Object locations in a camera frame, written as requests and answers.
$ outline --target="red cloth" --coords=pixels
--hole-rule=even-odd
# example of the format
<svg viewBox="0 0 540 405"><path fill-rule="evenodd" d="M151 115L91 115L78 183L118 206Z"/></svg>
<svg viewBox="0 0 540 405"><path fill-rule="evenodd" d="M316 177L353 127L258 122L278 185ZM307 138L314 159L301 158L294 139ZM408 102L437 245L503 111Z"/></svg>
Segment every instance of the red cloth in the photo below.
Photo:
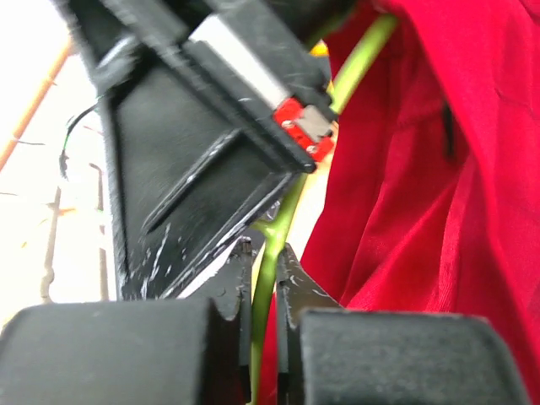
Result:
<svg viewBox="0 0 540 405"><path fill-rule="evenodd" d="M349 309L488 318L540 403L540 2L383 6L402 22L341 116L302 264ZM327 41L334 72L375 17L359 11ZM261 404L275 332L272 308Z"/></svg>

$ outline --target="red plastic clip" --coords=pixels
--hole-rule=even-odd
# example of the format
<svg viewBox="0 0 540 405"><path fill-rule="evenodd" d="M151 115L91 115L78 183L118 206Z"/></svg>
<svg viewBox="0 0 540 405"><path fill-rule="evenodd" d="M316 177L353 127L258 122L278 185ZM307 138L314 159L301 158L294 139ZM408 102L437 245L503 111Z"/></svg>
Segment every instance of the red plastic clip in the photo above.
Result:
<svg viewBox="0 0 540 405"><path fill-rule="evenodd" d="M313 142L308 134L296 124L302 117L304 107L297 100L287 99L274 112L276 122L300 145L315 162L322 161L333 149L334 142L330 138L323 138L319 143Z"/></svg>

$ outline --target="red fabric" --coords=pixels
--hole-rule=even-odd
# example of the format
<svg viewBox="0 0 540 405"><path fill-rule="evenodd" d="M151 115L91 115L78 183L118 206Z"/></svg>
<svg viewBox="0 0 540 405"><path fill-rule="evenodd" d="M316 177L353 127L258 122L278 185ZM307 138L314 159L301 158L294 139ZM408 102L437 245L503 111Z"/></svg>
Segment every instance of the red fabric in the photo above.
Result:
<svg viewBox="0 0 540 405"><path fill-rule="evenodd" d="M341 116L302 264L350 309L488 318L540 403L540 3L382 4L402 22ZM334 72L375 17L363 7L327 41ZM275 332L272 308L262 404Z"/></svg>

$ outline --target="orange pole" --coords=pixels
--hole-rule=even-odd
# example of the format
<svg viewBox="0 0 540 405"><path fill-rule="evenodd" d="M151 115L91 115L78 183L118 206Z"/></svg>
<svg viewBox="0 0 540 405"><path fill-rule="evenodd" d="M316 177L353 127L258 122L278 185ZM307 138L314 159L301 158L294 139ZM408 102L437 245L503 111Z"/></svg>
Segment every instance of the orange pole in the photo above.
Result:
<svg viewBox="0 0 540 405"><path fill-rule="evenodd" d="M12 137L7 139L5 144L0 146L0 171L4 168L6 163L8 163L9 158L17 146L17 141L23 136L24 131L30 124L30 121L34 117L35 112L40 107L41 102L45 98L47 91L51 88L54 83L55 78L62 69L65 61L68 59L71 54L71 39L67 38L66 43L62 47L62 50L58 54L56 60L49 68L46 76L41 82L40 87L35 92L34 98L26 107L19 123L15 126L15 129L12 131Z"/></svg>

